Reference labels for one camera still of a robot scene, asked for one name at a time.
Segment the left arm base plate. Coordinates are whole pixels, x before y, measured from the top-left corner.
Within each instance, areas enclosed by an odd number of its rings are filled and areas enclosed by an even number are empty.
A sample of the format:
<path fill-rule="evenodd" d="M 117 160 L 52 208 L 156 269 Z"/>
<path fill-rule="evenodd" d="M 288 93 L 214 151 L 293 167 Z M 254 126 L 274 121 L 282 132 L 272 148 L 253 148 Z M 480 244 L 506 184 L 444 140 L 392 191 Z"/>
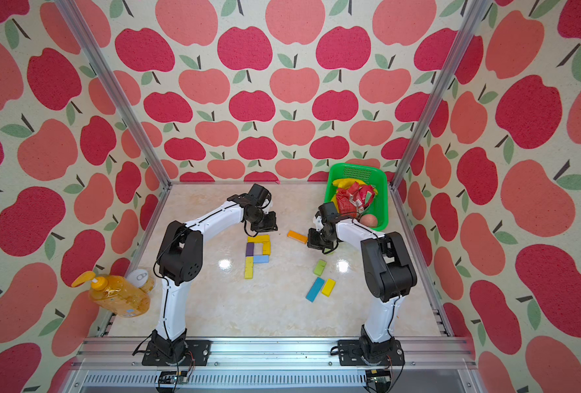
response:
<path fill-rule="evenodd" d="M 208 340 L 186 340 L 178 342 L 176 349 L 162 350 L 154 343 L 149 343 L 141 363 L 149 367 L 206 366 L 211 344 L 212 342 Z"/>

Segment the orange block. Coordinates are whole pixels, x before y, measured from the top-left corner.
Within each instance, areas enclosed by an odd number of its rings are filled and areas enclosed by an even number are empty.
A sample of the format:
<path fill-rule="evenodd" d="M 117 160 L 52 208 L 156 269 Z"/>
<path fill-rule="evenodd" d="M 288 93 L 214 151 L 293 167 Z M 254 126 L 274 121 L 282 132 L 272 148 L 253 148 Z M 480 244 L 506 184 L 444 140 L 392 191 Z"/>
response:
<path fill-rule="evenodd" d="M 287 234 L 287 237 L 294 239 L 297 242 L 301 242 L 302 244 L 308 243 L 308 237 L 306 235 L 297 233 L 293 230 L 290 230 Z"/>

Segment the light blue block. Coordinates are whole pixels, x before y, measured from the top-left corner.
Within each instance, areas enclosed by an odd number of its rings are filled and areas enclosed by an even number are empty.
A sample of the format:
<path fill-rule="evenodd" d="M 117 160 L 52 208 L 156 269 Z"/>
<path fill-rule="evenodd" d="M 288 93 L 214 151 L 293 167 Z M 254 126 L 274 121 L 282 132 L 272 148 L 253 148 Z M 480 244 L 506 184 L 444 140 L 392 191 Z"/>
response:
<path fill-rule="evenodd" d="M 268 255 L 255 255 L 253 257 L 254 263 L 255 264 L 267 264 L 269 262 L 269 256 Z"/>

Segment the short yellow block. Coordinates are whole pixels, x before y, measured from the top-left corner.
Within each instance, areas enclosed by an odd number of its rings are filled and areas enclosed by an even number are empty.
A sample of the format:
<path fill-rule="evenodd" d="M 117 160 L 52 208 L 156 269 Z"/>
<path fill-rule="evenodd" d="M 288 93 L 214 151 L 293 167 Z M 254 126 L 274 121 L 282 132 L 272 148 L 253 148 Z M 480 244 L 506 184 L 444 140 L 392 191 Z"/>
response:
<path fill-rule="evenodd" d="M 270 242 L 264 242 L 262 244 L 262 254 L 263 255 L 271 255 L 272 247 Z"/>

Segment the purple block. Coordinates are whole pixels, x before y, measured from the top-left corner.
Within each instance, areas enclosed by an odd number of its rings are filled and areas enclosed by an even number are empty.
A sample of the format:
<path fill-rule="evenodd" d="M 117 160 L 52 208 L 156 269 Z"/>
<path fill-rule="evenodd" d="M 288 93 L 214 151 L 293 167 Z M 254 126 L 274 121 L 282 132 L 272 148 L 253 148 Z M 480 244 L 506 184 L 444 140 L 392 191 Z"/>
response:
<path fill-rule="evenodd" d="M 254 250 L 255 250 L 255 244 L 248 242 L 246 245 L 246 251 L 245 251 L 245 255 L 247 257 L 252 257 L 254 256 Z"/>

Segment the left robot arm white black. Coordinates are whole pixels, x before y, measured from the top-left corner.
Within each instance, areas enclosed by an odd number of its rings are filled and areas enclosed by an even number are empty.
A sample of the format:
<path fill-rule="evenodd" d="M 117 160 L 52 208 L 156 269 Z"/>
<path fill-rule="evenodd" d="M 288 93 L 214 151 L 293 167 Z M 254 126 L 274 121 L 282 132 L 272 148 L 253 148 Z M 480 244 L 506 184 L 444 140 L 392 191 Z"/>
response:
<path fill-rule="evenodd" d="M 277 231 L 271 203 L 272 194 L 256 184 L 248 193 L 230 196 L 200 218 L 186 223 L 173 221 L 167 226 L 155 261 L 164 283 L 160 318 L 150 343 L 169 359 L 179 360 L 186 353 L 186 300 L 190 283 L 203 268 L 205 242 L 236 224 L 249 226 L 250 237 Z"/>

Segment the green block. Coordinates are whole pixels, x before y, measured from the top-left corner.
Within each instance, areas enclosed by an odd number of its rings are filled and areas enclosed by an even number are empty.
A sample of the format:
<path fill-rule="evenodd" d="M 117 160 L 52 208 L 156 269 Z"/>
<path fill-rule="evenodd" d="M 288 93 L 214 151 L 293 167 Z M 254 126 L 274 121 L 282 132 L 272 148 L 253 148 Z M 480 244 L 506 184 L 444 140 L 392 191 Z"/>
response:
<path fill-rule="evenodd" d="M 325 268 L 326 268 L 327 263 L 324 260 L 318 260 L 317 265 L 315 266 L 313 273 L 318 276 L 321 277 Z"/>

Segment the long yellow block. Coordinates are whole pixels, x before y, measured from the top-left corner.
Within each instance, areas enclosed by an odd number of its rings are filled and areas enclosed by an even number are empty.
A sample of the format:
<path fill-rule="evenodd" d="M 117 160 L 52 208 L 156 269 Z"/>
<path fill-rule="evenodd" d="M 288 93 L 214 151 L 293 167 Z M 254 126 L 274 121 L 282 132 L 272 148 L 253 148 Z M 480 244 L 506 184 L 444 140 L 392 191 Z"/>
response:
<path fill-rule="evenodd" d="M 269 235 L 258 235 L 255 237 L 248 237 L 247 239 L 248 243 L 266 243 L 266 242 L 270 242 L 270 236 Z"/>

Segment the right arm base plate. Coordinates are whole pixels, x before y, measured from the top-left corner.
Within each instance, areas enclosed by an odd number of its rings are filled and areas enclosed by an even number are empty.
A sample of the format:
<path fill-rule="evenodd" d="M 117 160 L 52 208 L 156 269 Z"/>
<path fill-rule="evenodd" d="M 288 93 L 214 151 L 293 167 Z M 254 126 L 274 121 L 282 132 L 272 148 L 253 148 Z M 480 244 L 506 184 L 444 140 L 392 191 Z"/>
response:
<path fill-rule="evenodd" d="M 404 352 L 398 340 L 387 342 L 364 342 L 360 339 L 339 340 L 331 349 L 341 366 L 403 366 Z"/>

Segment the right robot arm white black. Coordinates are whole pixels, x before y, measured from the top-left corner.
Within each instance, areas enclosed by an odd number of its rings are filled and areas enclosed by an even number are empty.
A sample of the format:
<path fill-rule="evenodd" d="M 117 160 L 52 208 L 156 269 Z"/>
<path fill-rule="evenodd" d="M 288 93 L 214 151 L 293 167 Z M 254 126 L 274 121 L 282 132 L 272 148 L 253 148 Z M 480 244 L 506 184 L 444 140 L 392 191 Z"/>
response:
<path fill-rule="evenodd" d="M 316 215 L 308 231 L 308 247 L 329 252 L 341 242 L 356 247 L 362 257 L 367 288 L 375 298 L 361 327 L 362 356 L 370 363 L 395 348 L 392 324 L 405 296 L 417 284 L 416 270 L 403 237 L 397 232 L 375 231 L 356 219 Z"/>

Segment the yellow-green long block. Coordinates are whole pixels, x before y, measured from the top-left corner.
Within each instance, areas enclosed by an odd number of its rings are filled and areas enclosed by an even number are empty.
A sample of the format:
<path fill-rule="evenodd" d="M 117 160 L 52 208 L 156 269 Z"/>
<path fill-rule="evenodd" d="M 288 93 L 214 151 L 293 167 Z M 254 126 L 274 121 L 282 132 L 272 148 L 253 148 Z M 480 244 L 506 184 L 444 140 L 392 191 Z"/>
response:
<path fill-rule="evenodd" d="M 247 256 L 245 258 L 244 278 L 252 279 L 254 277 L 254 257 Z"/>

